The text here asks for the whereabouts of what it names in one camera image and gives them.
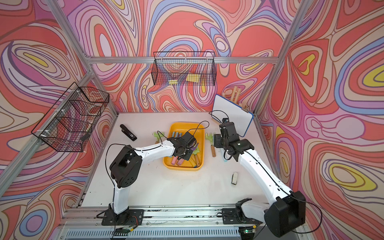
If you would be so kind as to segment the green hand rake wooden handle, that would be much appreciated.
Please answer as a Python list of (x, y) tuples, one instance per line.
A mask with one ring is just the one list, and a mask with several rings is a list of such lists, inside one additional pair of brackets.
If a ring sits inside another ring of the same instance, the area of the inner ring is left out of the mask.
[(214, 135), (212, 133), (206, 133), (206, 140), (210, 142), (212, 157), (216, 157), (216, 150), (214, 147)]

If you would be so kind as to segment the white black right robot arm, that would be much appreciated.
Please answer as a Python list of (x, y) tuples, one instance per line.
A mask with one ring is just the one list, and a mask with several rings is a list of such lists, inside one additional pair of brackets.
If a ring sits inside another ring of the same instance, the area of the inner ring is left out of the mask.
[(214, 135), (214, 147), (224, 149), (240, 163), (267, 198), (267, 204), (259, 204), (251, 198), (236, 203), (235, 218), (241, 223), (251, 220), (263, 222), (276, 237), (295, 230), (306, 221), (306, 198), (300, 192), (293, 192), (262, 161), (254, 146), (237, 134), (235, 124), (220, 124), (220, 134)]

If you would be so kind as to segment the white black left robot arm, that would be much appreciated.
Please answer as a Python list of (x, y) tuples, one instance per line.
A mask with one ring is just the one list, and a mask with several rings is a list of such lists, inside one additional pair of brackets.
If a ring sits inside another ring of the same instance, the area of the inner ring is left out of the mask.
[(128, 197), (131, 185), (139, 176), (141, 165), (165, 157), (188, 161), (196, 145), (196, 138), (189, 132), (148, 147), (134, 148), (125, 145), (109, 166), (114, 193), (108, 209), (102, 212), (103, 216), (97, 215), (97, 218), (102, 219), (102, 225), (126, 225), (130, 223), (130, 219), (134, 225), (140, 225), (141, 222), (134, 218), (138, 214), (130, 213)]

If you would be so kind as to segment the yellow plastic storage box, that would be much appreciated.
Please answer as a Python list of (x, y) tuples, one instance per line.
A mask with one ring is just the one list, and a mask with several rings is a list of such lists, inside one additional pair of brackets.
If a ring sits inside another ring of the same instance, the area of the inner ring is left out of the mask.
[(176, 133), (178, 134), (185, 134), (187, 131), (190, 131), (191, 134), (193, 134), (196, 131), (194, 137), (197, 140), (197, 147), (193, 151), (190, 159), (188, 161), (184, 160), (180, 165), (179, 163), (181, 160), (176, 160), (175, 157), (164, 157), (163, 158), (163, 164), (165, 167), (167, 167), (170, 170), (175, 171), (198, 171), (200, 170), (204, 165), (204, 153), (205, 153), (205, 130), (202, 125), (199, 126), (198, 123), (183, 123), (178, 122), (174, 123), (170, 127), (170, 132), (168, 137), (175, 137)]

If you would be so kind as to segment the blue framed whiteboard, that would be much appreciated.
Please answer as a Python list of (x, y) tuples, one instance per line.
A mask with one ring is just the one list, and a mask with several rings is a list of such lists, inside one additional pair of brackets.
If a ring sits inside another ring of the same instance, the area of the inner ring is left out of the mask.
[(230, 122), (235, 124), (236, 131), (241, 137), (246, 135), (254, 119), (252, 113), (245, 111), (220, 95), (215, 95), (212, 115), (213, 119), (220, 124), (224, 118), (228, 118)]

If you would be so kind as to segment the small white eraser block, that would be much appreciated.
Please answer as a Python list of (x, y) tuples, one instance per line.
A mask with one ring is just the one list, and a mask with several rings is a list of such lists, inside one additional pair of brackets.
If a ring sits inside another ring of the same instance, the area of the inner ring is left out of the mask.
[(232, 185), (237, 185), (237, 182), (238, 182), (238, 173), (237, 173), (237, 172), (234, 172), (234, 173), (232, 174), (231, 184), (232, 184)]

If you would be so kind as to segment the wooden easel stand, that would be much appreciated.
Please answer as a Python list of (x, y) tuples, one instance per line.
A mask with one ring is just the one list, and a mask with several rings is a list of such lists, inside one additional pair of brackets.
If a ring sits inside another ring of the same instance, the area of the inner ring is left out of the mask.
[(242, 109), (244, 109), (245, 111), (249, 112), (248, 109), (247, 109), (248, 105), (246, 105), (246, 107), (243, 107), (243, 106), (239, 103), (239, 96), (240, 96), (240, 93), (241, 93), (241, 89), (235, 86), (234, 89), (233, 89), (233, 91), (232, 91), (232, 93), (231, 93), (228, 97), (224, 96), (224, 98), (227, 99), (227, 100), (229, 100), (230, 102), (232, 102), (232, 103), (234, 103), (234, 104), (240, 106), (240, 107), (241, 107)]

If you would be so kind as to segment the black stapler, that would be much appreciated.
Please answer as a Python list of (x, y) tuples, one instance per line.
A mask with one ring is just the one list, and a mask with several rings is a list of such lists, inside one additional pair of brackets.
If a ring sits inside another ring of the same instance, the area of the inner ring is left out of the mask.
[(136, 141), (138, 138), (124, 125), (120, 125), (121, 131), (124, 135), (126, 135), (130, 140)]

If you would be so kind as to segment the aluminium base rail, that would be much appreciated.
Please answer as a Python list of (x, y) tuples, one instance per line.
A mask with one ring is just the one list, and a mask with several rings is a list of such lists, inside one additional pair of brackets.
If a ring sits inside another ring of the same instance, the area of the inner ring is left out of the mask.
[(234, 204), (186, 206), (131, 206), (123, 225), (104, 226), (105, 207), (65, 212), (54, 240), (275, 240), (264, 223), (243, 224), (223, 217)]

